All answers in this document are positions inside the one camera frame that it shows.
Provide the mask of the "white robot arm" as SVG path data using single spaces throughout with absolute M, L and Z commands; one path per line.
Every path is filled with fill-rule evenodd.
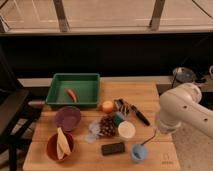
M 199 104 L 201 98 L 200 88 L 193 83 L 165 91 L 159 98 L 157 129 L 162 134 L 170 134 L 186 122 L 213 138 L 213 111 Z

